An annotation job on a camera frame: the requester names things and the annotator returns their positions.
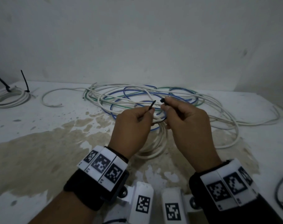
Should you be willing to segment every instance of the black sleeve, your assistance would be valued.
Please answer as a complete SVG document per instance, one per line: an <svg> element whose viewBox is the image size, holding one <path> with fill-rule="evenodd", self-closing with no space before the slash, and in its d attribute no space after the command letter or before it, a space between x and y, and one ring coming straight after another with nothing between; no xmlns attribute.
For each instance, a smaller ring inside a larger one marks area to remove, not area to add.
<svg viewBox="0 0 283 224"><path fill-rule="evenodd" d="M202 207L210 224L283 223L283 220L261 195L241 207L219 211L199 176L200 174L195 173L190 178L189 187L195 197L196 204Z"/></svg>

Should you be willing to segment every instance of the person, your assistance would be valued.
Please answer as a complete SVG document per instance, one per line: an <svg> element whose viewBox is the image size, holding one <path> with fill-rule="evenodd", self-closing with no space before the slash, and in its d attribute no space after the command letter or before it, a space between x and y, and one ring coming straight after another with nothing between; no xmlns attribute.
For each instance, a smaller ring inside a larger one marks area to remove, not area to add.
<svg viewBox="0 0 283 224"><path fill-rule="evenodd" d="M179 151L196 170L208 173L224 165L213 144L207 113L195 106L171 97L165 97L161 109L166 112L166 128L173 132ZM117 116L109 147L130 159L145 144L150 132L154 109L149 106L125 110ZM245 204L219 211L204 185L190 187L209 223L268 222L283 223L261 195ZM31 222L39 223L92 223L96 211L85 206L73 192L59 193Z"/></svg>

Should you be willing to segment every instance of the white cable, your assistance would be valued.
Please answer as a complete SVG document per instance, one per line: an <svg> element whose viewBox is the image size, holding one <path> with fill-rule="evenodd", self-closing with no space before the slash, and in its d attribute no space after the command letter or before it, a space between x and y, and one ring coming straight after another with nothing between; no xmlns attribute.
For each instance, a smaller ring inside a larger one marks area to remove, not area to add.
<svg viewBox="0 0 283 224"><path fill-rule="evenodd" d="M130 89L130 90L138 90L136 93L145 92L144 95L148 96L149 100L151 100L151 101L154 100L151 93L164 93L164 94L170 95L169 94L170 91L159 90L159 89L155 89L153 87L146 86L146 85L134 85L134 84L97 84L97 83L94 83L89 88L61 88L61 89L62 90L65 90L65 89L82 90L83 89L84 90L84 93L83 93L84 99L91 101L93 104L101 107L103 110L105 110L108 113L112 113L113 115L120 114L124 109L134 108L137 104L141 104L141 105L149 105L150 104L149 102L133 101L133 100L130 100L128 98L118 97L119 94L116 94L116 95L112 94L115 91L123 90L125 87L127 87L127 89ZM49 94L52 91L55 91L55 90L51 90L51 91L43 94L43 96L42 96L43 105L46 105L46 106L49 106L49 107L62 107L62 104L47 105L43 102L43 98L45 97L45 95ZM234 144L237 143L237 141L240 138L239 126L257 126L257 125L275 124L275 123L277 123L277 121L281 117L277 108L274 107L274 113L275 113L276 117L273 118L273 119L265 120L265 121L261 121L261 122L256 122L256 123L240 121L240 120L236 120L236 118L228 110L226 110L222 106L221 102L218 101L216 98L214 98L212 96L209 96L209 95L206 95L206 94L200 94L200 93L192 94L192 93L188 93L184 90L180 90L179 92L172 90L171 93L176 95L176 96L181 97L181 99L198 98L199 102L206 103L207 105L211 106L212 108L214 108L215 110L217 110L220 113L220 116L209 115L211 122L219 121L219 122L223 122L223 123L231 125L231 126L227 126L227 127L221 127L221 126L217 126L213 123L213 124L211 124L211 127L223 129L223 130L235 129L235 131L236 131L235 140L232 143L227 144L227 145L215 146L217 149L228 148L228 147L231 147L231 146L233 146ZM124 106L124 107L118 106L118 108L121 109L121 110L115 110L115 109L110 110L110 105L121 105L121 106ZM161 105L161 102L157 100L153 107L160 108L160 105ZM164 150L165 145L166 145L166 140L163 139L163 136L167 137L167 130L165 129L165 124L161 123L161 121L163 121L163 119L164 119L163 113L161 113L159 115L154 115L153 123L158 123L159 126L160 126L158 136L153 141L153 143L151 145L149 145L147 148L142 148L140 150L140 152L138 154L136 154L137 157L139 157L141 159L150 159L150 158L153 158L153 157L159 155ZM148 152L151 152L151 151L152 152L156 151L156 152L154 154L144 156L145 153L148 153Z"/></svg>
<svg viewBox="0 0 283 224"><path fill-rule="evenodd" d="M10 88L11 92L6 90L0 91L0 108L11 108L27 102L31 98L31 94L25 92L19 87Z"/></svg>

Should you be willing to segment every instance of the finger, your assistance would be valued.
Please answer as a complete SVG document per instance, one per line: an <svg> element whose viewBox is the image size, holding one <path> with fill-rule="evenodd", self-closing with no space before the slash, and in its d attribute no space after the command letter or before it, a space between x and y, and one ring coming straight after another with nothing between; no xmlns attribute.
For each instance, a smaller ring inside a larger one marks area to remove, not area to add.
<svg viewBox="0 0 283 224"><path fill-rule="evenodd" d="M130 112L130 114L133 114L134 116L136 116L136 118L140 118L142 116L144 116L144 114L149 110L150 106L144 106L144 107L136 107L133 109L128 110L128 112Z"/></svg>
<svg viewBox="0 0 283 224"><path fill-rule="evenodd" d="M178 116L176 110L173 109L171 106L166 105L163 107L163 110L166 112L167 124L171 128L176 128L183 122Z"/></svg>
<svg viewBox="0 0 283 224"><path fill-rule="evenodd" d="M184 101L179 101L173 97L166 96L165 101L169 104L169 106L173 107L174 109L178 109L184 115L194 114L197 109L195 106Z"/></svg>
<svg viewBox="0 0 283 224"><path fill-rule="evenodd" d="M140 125L144 126L145 128L151 128L151 124L153 122L153 114L155 109L152 108L148 112L146 112L143 116L143 119L139 122Z"/></svg>

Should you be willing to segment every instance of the black and white square marker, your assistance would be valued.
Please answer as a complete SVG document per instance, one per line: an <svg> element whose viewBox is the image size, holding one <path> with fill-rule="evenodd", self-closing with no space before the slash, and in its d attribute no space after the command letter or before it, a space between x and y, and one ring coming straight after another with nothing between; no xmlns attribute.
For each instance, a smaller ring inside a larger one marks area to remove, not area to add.
<svg viewBox="0 0 283 224"><path fill-rule="evenodd" d="M244 184L244 182L241 180L241 178L236 172L223 177L223 180L226 182L230 191L234 195L247 189L247 186Z"/></svg>
<svg viewBox="0 0 283 224"><path fill-rule="evenodd" d="M244 180L247 182L248 185L252 185L253 180L252 178L249 176L249 174L246 172L246 170L243 167L240 167L238 169L239 173L241 174L241 176L244 178Z"/></svg>
<svg viewBox="0 0 283 224"><path fill-rule="evenodd" d="M169 221L180 221L181 220L178 203L166 203L165 209L166 209L166 218Z"/></svg>
<svg viewBox="0 0 283 224"><path fill-rule="evenodd" d="M231 197L222 181L217 181L206 186L215 202Z"/></svg>
<svg viewBox="0 0 283 224"><path fill-rule="evenodd" d="M84 158L84 161L87 162L87 163L91 162L92 159L93 159L93 158L95 157L95 155L97 155L97 154L98 154L97 151L92 150L92 151L86 156L86 158Z"/></svg>
<svg viewBox="0 0 283 224"><path fill-rule="evenodd" d="M122 173L122 169L113 163L104 176L112 183L116 183Z"/></svg>
<svg viewBox="0 0 283 224"><path fill-rule="evenodd" d="M106 169L106 167L110 164L110 160L100 154L92 163L92 167L94 167L97 171L100 173L103 173L103 171Z"/></svg>
<svg viewBox="0 0 283 224"><path fill-rule="evenodd" d="M136 204L136 211L147 213L149 212L151 198L139 195Z"/></svg>

